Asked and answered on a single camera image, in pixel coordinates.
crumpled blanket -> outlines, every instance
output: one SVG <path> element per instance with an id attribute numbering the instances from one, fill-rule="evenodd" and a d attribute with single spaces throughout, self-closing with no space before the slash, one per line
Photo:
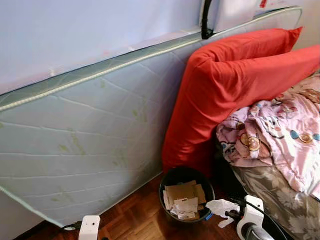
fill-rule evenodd
<path id="1" fill-rule="evenodd" d="M 295 191 L 319 200 L 319 107 L 314 74 L 271 101 L 239 109 L 217 126 L 225 159 L 237 167 L 275 166 Z"/>

